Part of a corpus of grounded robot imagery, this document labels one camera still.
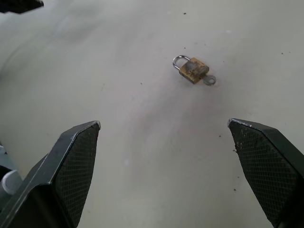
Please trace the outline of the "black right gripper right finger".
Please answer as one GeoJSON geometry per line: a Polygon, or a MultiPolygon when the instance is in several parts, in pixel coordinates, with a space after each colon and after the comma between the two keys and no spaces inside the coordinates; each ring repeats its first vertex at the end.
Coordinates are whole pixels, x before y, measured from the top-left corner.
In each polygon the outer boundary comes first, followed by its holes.
{"type": "Polygon", "coordinates": [[[304,226],[304,155],[276,128],[228,121],[244,176],[275,228],[304,226]]]}

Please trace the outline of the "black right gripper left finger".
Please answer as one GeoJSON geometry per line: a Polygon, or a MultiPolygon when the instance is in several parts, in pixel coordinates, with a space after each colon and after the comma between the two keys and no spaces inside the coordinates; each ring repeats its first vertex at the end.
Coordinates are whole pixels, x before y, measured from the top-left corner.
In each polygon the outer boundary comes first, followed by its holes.
{"type": "Polygon", "coordinates": [[[76,228],[90,189],[99,121],[63,132],[51,151],[21,178],[0,169],[3,228],[76,228]]]}

